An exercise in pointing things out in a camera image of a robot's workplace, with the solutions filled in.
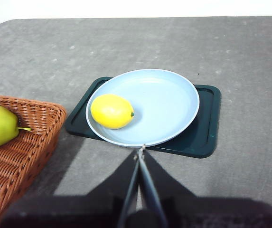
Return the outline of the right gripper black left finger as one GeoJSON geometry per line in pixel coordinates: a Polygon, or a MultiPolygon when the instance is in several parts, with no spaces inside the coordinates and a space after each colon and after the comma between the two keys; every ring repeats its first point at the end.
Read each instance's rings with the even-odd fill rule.
{"type": "Polygon", "coordinates": [[[137,161],[132,152],[86,195],[21,198],[6,211],[1,228],[114,228],[136,207],[137,161]]]}

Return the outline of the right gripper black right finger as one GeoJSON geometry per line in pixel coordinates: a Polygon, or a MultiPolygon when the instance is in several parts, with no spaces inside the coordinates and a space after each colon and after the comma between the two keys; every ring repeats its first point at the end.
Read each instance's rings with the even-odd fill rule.
{"type": "Polygon", "coordinates": [[[199,197],[139,150],[144,202],[165,228],[272,228],[272,206],[247,198],[199,197]]]}

